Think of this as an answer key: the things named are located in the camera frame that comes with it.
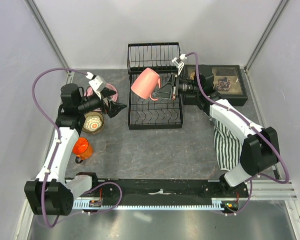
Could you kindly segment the pink mug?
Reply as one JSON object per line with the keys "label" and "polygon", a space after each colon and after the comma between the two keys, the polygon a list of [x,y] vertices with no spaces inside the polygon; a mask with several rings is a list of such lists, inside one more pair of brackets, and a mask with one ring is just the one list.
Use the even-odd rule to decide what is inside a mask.
{"label": "pink mug", "polygon": [[152,97],[152,92],[157,85],[161,87],[160,76],[148,67],[137,77],[130,89],[143,99],[150,98],[152,101],[157,101],[158,98]]}

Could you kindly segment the pink patterned bowl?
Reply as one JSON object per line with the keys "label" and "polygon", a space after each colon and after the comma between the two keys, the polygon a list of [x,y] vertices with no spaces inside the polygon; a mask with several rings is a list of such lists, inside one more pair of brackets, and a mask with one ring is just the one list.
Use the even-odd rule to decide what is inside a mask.
{"label": "pink patterned bowl", "polygon": [[92,111],[85,114],[82,130],[87,134],[97,134],[104,127],[104,117],[101,113]]}

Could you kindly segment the orange mug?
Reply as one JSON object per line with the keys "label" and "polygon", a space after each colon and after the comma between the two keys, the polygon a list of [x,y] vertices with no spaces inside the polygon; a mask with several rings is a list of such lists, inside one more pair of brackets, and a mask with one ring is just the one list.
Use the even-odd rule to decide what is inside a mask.
{"label": "orange mug", "polygon": [[75,155],[75,163],[80,164],[92,156],[93,147],[86,138],[79,137],[72,149],[72,153]]}

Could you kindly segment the small green patterned bowl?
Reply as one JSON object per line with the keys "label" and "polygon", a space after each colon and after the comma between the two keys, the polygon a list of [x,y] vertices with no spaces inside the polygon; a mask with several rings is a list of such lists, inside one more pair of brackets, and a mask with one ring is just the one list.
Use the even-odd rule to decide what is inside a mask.
{"label": "small green patterned bowl", "polygon": [[103,126],[103,121],[99,115],[87,116],[83,125],[86,131],[96,132]]}

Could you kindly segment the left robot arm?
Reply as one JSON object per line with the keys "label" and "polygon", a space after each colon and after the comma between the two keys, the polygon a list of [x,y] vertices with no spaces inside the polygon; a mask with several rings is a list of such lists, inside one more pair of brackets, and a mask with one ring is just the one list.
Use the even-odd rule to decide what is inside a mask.
{"label": "left robot arm", "polygon": [[126,108],[125,104],[113,102],[116,92],[104,88],[92,95],[82,95],[76,84],[66,84],[61,88],[61,104],[55,127],[53,142],[44,165],[34,180],[27,181],[24,193],[35,215],[67,216],[72,211],[74,201],[87,194],[99,193],[97,175],[80,172],[66,182],[65,172],[72,150],[79,139],[87,113],[101,109],[110,118]]}

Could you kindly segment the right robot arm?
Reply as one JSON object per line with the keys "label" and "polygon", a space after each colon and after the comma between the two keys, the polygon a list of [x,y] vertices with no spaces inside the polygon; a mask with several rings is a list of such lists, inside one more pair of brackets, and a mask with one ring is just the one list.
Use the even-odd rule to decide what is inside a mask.
{"label": "right robot arm", "polygon": [[262,175],[264,170],[282,160],[276,130],[252,122],[223,98],[221,92],[230,87],[227,76],[215,81],[213,68],[199,65],[194,79],[171,75],[167,83],[153,93],[155,98],[170,100],[183,95],[209,116],[215,127],[217,160],[220,168],[226,170],[218,189],[226,197],[236,192],[237,185]]}

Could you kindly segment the dark floral fabric piece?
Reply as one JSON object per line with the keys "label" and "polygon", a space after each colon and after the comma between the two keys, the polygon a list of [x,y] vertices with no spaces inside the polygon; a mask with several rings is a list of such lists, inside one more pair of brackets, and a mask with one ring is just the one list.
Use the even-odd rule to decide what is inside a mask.
{"label": "dark floral fabric piece", "polygon": [[228,92],[231,87],[231,81],[228,77],[220,78],[220,79],[218,79],[218,82],[215,85],[215,87],[218,91]]}

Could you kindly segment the black compartment display box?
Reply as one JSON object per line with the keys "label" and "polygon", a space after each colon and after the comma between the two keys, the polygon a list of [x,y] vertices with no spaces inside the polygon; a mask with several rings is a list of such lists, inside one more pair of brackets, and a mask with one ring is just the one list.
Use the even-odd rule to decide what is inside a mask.
{"label": "black compartment display box", "polygon": [[[206,95],[211,96],[213,92],[227,99],[233,106],[241,107],[248,100],[243,77],[237,65],[199,65],[200,81]],[[215,85],[218,79],[228,77],[231,81],[229,91],[218,91]]]}

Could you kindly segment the striped green white towel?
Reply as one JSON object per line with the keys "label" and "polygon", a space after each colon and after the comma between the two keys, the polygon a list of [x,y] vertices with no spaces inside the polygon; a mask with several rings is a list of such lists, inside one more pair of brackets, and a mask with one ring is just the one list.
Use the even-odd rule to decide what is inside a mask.
{"label": "striped green white towel", "polygon": [[210,121],[214,124],[214,148],[219,168],[230,171],[239,163],[242,144],[220,121],[212,117]]}

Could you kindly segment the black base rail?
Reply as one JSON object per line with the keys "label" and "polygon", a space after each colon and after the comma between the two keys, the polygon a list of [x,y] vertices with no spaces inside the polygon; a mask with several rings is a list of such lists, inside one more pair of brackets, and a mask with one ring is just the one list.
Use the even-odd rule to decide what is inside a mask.
{"label": "black base rail", "polygon": [[242,183],[223,189],[218,180],[201,179],[99,179],[100,189],[82,195],[74,209],[217,209],[222,202],[248,197],[248,187]]}

